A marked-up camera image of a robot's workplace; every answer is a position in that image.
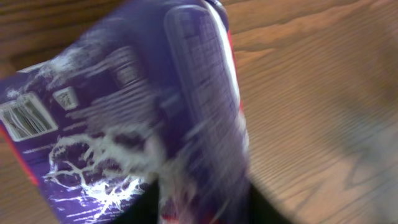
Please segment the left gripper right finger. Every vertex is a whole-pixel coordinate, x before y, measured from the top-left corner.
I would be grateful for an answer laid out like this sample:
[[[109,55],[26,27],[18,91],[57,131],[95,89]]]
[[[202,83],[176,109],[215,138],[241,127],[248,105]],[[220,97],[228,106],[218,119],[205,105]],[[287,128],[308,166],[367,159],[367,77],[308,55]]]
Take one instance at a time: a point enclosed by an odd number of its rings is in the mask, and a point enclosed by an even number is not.
[[[249,188],[248,215],[249,224],[292,224],[254,184]]]

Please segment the purple snack packet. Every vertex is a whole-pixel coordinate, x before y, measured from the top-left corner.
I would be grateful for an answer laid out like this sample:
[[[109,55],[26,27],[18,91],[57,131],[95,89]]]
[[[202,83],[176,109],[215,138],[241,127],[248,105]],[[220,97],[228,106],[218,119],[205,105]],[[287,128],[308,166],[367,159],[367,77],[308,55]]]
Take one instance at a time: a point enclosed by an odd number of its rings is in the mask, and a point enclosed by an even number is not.
[[[129,1],[1,81],[1,129],[61,223],[247,223],[248,134],[218,1]]]

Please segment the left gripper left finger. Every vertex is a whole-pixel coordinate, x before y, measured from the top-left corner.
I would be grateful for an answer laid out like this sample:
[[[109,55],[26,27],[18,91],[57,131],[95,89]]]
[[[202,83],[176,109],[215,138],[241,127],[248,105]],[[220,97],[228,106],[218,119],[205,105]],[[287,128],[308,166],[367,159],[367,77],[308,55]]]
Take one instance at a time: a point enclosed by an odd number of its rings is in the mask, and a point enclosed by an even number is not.
[[[157,224],[159,211],[159,184],[151,183],[142,195],[111,224]]]

